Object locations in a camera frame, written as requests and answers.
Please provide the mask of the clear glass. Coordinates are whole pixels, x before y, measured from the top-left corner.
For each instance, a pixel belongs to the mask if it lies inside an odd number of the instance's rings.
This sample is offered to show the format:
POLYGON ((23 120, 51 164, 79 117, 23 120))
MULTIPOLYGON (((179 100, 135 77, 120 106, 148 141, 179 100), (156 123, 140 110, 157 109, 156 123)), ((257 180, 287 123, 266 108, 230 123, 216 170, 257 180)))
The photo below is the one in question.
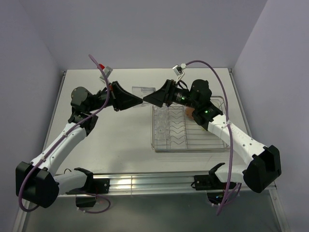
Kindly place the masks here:
POLYGON ((156 128, 167 128, 169 121, 166 117, 158 117, 155 119, 155 126, 156 128))
POLYGON ((156 129, 155 139, 158 141, 168 140, 169 139, 169 130, 164 127, 158 127, 156 129))
POLYGON ((166 118, 168 116, 168 109, 167 108, 157 108, 155 115, 158 118, 166 118))
MULTIPOLYGON (((143 99, 145 96, 155 92, 155 87, 132 87, 132 94, 143 99)), ((141 108, 149 106, 150 104, 146 101, 143 101, 142 104, 134 106, 134 108, 141 108)))

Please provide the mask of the orange floral mug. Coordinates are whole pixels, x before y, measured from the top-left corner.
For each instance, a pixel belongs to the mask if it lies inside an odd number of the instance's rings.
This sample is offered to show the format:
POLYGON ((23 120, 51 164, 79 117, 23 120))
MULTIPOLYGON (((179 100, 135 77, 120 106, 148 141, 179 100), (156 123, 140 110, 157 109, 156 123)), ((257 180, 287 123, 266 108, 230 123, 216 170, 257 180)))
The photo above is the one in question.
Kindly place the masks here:
POLYGON ((191 119, 191 120, 193 120, 194 118, 193 118, 193 111, 194 111, 195 109, 194 108, 191 108, 191 107, 186 107, 186 109, 185 109, 185 114, 186 114, 186 116, 189 118, 189 119, 191 119))

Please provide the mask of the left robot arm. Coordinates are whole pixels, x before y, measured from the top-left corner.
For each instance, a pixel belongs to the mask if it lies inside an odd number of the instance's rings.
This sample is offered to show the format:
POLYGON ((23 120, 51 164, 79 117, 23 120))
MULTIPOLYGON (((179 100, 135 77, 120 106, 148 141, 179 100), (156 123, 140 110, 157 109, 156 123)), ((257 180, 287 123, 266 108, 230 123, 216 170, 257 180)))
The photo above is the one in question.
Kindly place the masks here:
POLYGON ((84 87, 71 93, 72 114, 61 134, 31 162, 21 162, 15 170, 16 195, 19 207, 32 212, 38 207, 48 208, 59 195, 70 191, 91 194, 93 173, 75 168, 67 174, 56 175, 70 152, 94 129, 98 113, 111 106, 123 111, 142 104, 143 100, 125 91, 117 81, 96 94, 84 87))

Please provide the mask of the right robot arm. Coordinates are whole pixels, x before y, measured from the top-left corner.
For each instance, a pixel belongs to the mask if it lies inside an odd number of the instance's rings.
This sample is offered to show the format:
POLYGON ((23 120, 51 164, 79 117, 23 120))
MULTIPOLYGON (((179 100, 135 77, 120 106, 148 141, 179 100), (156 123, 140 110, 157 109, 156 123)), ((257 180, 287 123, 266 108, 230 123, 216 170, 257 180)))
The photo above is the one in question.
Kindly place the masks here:
POLYGON ((279 150, 254 140, 226 119, 225 113, 211 102, 211 95, 207 80, 195 80, 190 89, 178 88, 174 80, 167 80, 143 100, 157 107, 176 103, 193 108, 194 121, 224 141, 243 159, 243 166, 229 168, 227 164, 219 163, 204 177, 196 177, 197 190, 220 189, 227 183, 234 187, 242 183, 256 193, 262 192, 281 175, 279 150))

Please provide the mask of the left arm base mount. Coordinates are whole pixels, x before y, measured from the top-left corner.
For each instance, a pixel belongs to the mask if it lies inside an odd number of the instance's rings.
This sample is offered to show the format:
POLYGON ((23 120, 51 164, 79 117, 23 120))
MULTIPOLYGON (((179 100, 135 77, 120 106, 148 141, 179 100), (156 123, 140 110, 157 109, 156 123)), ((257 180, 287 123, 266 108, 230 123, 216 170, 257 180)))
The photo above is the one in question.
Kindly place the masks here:
POLYGON ((91 182, 82 188, 76 188, 66 192, 68 195, 72 194, 107 194, 109 192, 110 179, 109 178, 94 178, 91 182))

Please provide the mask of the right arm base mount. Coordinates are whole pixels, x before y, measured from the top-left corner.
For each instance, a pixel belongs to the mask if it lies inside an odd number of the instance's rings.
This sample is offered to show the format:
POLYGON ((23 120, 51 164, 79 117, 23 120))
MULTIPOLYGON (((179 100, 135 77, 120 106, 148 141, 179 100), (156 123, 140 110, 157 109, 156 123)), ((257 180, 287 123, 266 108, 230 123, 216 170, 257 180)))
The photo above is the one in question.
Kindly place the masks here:
POLYGON ((214 174, 195 175, 191 187, 195 190, 224 190, 226 182, 221 182, 214 174))

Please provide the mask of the black box under rail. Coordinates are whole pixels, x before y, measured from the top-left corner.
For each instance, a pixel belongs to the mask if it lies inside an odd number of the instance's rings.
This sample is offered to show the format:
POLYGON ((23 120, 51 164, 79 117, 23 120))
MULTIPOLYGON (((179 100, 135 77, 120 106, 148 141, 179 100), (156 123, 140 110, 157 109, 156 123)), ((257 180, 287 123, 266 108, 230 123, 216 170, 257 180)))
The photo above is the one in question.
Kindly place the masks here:
POLYGON ((75 204, 78 208, 92 208, 97 202, 96 197, 76 197, 75 204))

